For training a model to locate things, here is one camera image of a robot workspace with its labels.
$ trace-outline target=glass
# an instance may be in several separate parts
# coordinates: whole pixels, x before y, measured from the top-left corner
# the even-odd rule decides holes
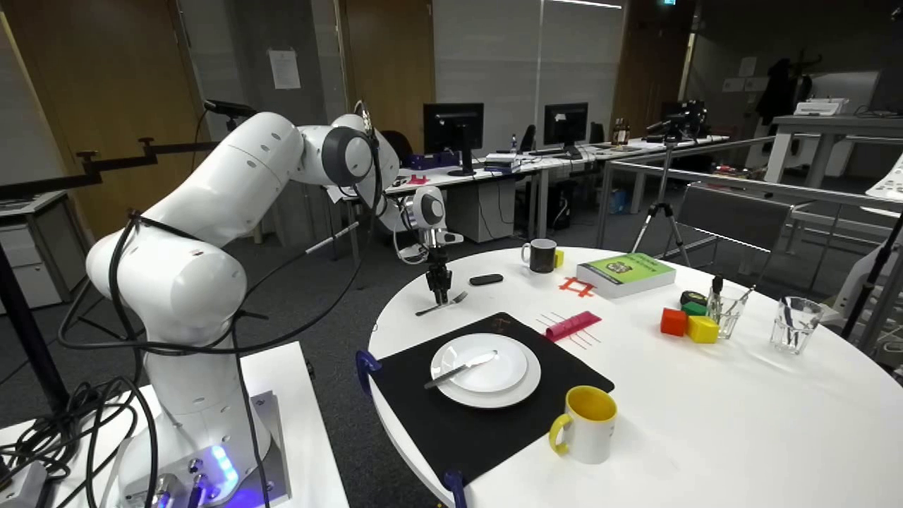
[[[823,325],[823,304],[804,295],[784,295],[780,299],[780,311],[770,328],[770,343],[801,352],[814,329]]]
[[[718,322],[721,342],[729,342],[734,336],[742,308],[745,308],[745,295],[721,299],[721,308],[713,312],[713,318]]]

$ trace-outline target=white plate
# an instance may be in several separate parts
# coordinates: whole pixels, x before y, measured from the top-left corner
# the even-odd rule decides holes
[[[528,371],[526,343],[511,336],[497,333],[473,333],[454,342],[446,342],[429,360],[429,376],[437,378],[460,364],[475,357],[495,356],[492,360],[475,364],[444,383],[457,383],[470,392],[507,392],[521,383]]]
[[[539,357],[533,356],[532,346],[526,346],[526,357],[528,357],[528,371],[521,383],[514,383],[511,390],[507,392],[470,392],[457,383],[440,383],[437,390],[463,402],[463,407],[475,407],[475,409],[502,409],[502,407],[514,407],[526,397],[532,397],[532,392],[538,392],[539,380],[543,380],[543,364]]]

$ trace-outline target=person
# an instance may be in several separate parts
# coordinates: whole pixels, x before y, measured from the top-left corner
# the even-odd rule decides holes
[[[756,103],[756,113],[768,133],[773,136],[773,119],[776,114],[792,114],[796,106],[796,72],[792,59],[780,59],[768,68],[768,83],[765,92]]]

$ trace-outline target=knife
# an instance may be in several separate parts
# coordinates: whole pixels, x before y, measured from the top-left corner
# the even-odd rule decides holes
[[[440,371],[437,378],[428,380],[423,390],[436,390],[437,383],[460,376],[463,368],[481,367],[481,364],[495,360],[495,357],[497,357],[497,349],[492,349],[485,356],[478,356],[478,357],[470,357],[463,364],[453,367],[450,371]]]

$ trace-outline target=paper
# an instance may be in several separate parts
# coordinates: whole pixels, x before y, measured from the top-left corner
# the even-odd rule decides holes
[[[275,88],[277,90],[302,90],[301,57],[296,50],[269,50]]]

